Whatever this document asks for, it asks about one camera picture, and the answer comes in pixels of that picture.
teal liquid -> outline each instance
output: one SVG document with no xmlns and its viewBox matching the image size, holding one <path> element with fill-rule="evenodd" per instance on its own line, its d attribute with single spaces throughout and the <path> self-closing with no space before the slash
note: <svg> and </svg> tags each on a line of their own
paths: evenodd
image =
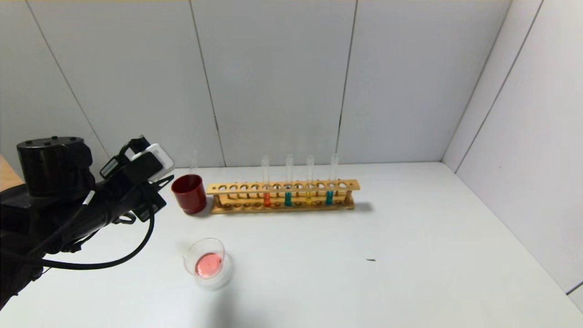
<svg viewBox="0 0 583 328">
<path fill-rule="evenodd" d="M 332 205 L 332 197 L 334 196 L 334 191 L 326 191 L 326 205 Z"/>
<path fill-rule="evenodd" d="M 286 206 L 292 206 L 292 193 L 286 193 Z"/>
</svg>

black cord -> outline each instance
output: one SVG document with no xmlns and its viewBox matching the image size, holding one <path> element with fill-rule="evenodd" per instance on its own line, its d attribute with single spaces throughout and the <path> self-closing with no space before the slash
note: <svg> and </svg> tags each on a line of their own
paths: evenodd
<svg viewBox="0 0 583 328">
<path fill-rule="evenodd" d="M 46 244 L 48 244 L 50 241 L 55 239 L 55 237 L 57 237 L 61 232 L 63 232 L 63 230 L 65 230 L 68 226 L 70 226 L 73 223 L 73 221 L 77 218 L 77 216 L 79 216 L 79 214 L 85 209 L 85 207 L 87 207 L 87 204 L 82 204 L 77 209 L 77 211 L 73 214 L 73 216 L 71 216 L 67 221 L 65 221 L 65 223 L 63 223 L 63 225 L 61 225 L 57 230 L 55 230 L 55 232 L 53 232 L 49 237 L 46 237 L 42 242 L 40 242 L 35 248 L 33 248 L 26 255 L 31 256 L 31 255 L 36 254 L 39 250 L 42 250 L 42 248 Z"/>
<path fill-rule="evenodd" d="M 48 269 L 44 270 L 43 273 L 40 274 L 39 278 L 42 277 L 43 274 L 47 273 L 50 269 L 52 269 L 52 268 L 48 268 Z"/>
<path fill-rule="evenodd" d="M 64 247 L 63 247 L 63 249 L 62 249 L 61 251 L 62 251 L 62 252 L 71 252 L 71 253 L 74 253 L 74 252 L 80 251 L 80 250 L 81 250 L 81 246 L 83 246 L 83 244 L 84 244 L 86 241 L 88 241 L 88 240 L 89 240 L 89 239 L 91 239 L 93 236 L 95 236 L 95 234 L 96 234 L 97 232 L 99 232 L 99 229 L 98 229 L 98 230 L 95 230 L 94 232 L 92 232 L 92 233 L 91 233 L 91 235 L 89 235 L 89 236 L 85 237 L 85 239 L 84 239 L 84 240 L 80 240 L 80 241 L 78 241 L 78 242 L 76 242 L 76 243 L 74 243 L 74 244 L 72 244 L 72 245 L 70 245 L 70 246 L 68 246 L 68 247 L 64 246 Z"/>
<path fill-rule="evenodd" d="M 148 210 L 148 213 L 150 215 L 150 225 L 149 225 L 148 230 L 146 232 L 146 236 L 142 240 L 142 243 L 140 243 L 140 245 L 138 245 L 138 247 L 133 252 L 122 257 L 121 259 L 111 261 L 111 262 L 105 262 L 105 263 L 84 264 L 84 263 L 67 263 L 67 262 L 36 259 L 34 257 L 22 256 L 22 255 L 14 253 L 14 252 L 10 252 L 8 250 L 3 250 L 3 249 L 0 249 L 0 254 L 6 256 L 7 258 L 9 258 L 11 260 L 22 262 L 22 263 L 38 264 L 38 265 L 41 265 L 44 267 L 60 268 L 60 269 L 67 269 L 67 270 L 97 270 L 97 269 L 102 269 L 102 268 L 110 268 L 110 267 L 114 267 L 114 266 L 117 266 L 119 264 L 122 264 L 122 263 L 128 261 L 129 259 L 133 258 L 134 256 L 136 256 L 144 248 L 144 246 L 146 246 L 148 240 L 150 239 L 150 237 L 152 235 L 152 232 L 154 231 L 154 209 L 152 207 L 152 201 L 150 199 L 150 196 L 148 195 L 148 193 L 144 189 L 144 187 L 140 186 L 140 189 L 142 190 L 142 194 L 144 195 L 144 197 L 146 198 L 146 201 L 147 201 L 147 205 L 148 205 L 147 210 Z"/>
</svg>

pink liquid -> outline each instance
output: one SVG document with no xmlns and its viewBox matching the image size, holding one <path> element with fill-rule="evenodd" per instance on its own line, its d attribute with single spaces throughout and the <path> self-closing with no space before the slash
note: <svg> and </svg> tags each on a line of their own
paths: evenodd
<svg viewBox="0 0 583 328">
<path fill-rule="evenodd" d="M 210 278 L 220 271 L 221 262 L 222 259 L 218 254 L 207 253 L 198 259 L 194 266 L 194 271 L 203 278 Z"/>
</svg>

white table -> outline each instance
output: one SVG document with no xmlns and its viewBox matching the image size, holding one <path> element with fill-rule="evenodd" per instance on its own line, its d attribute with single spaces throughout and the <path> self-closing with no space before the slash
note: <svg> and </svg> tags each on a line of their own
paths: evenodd
<svg viewBox="0 0 583 328">
<path fill-rule="evenodd" d="M 241 182 L 261 169 L 199 174 L 207 184 Z M 341 165 L 339 176 L 360 182 L 354 211 L 227 216 L 207 206 L 190 217 L 168 186 L 142 253 L 111 269 L 52 269 L 10 300 L 0 326 L 583 327 L 583 314 L 443 164 Z M 112 260 L 146 229 L 111 225 L 56 258 Z M 205 237 L 222 240 L 235 261 L 217 292 L 201 291 L 182 267 L 181 252 Z"/>
</svg>

wooden test tube rack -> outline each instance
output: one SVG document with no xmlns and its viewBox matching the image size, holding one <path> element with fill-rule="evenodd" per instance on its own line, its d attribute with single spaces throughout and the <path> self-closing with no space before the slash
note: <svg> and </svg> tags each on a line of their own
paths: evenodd
<svg viewBox="0 0 583 328">
<path fill-rule="evenodd" d="M 338 179 L 295 181 L 290 188 L 285 182 L 271 182 L 266 189 L 261 182 L 211 183 L 206 189 L 214 198 L 211 213 L 238 214 L 257 212 L 297 212 L 353 210 L 352 191 L 360 190 L 358 180 Z M 326 204 L 326 192 L 333 191 L 332 204 Z M 264 206 L 264 193 L 271 196 L 271 206 Z M 292 206 L 285 206 L 285 194 L 291 193 Z"/>
</svg>

